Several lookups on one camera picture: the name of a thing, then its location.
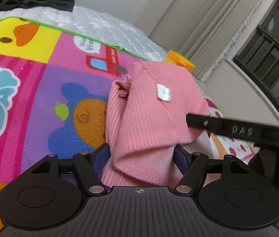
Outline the pink ribbed knit garment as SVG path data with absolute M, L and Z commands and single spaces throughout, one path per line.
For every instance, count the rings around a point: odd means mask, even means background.
M 210 152 L 207 132 L 187 126 L 189 113 L 209 106 L 187 69 L 165 62 L 138 62 L 132 76 L 112 83 L 106 112 L 111 156 L 101 180 L 108 186 L 174 187 L 182 174 L 173 162 L 176 145 Z

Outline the beige curtain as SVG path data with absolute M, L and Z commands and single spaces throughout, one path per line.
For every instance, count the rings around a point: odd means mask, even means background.
M 150 34 L 195 66 L 205 82 L 246 29 L 263 0 L 174 0 Z

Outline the white quilted mattress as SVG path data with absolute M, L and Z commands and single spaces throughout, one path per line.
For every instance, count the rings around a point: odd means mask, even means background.
M 105 12 L 75 6 L 72 12 L 50 7 L 0 11 L 0 19 L 18 17 L 34 20 L 111 44 L 148 60 L 162 61 L 166 51 L 143 31 Z

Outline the colourful cartoon play mat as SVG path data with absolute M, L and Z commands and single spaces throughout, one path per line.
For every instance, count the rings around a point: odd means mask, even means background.
M 47 155 L 68 159 L 102 145 L 111 85 L 142 64 L 74 32 L 0 20 L 0 190 Z

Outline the yellow round plastic tub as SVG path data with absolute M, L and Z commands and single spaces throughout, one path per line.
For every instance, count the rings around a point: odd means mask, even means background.
M 164 59 L 164 62 L 182 66 L 186 68 L 190 73 L 192 73 L 192 71 L 195 69 L 195 66 L 192 62 L 190 62 L 174 50 L 168 51 L 167 56 Z

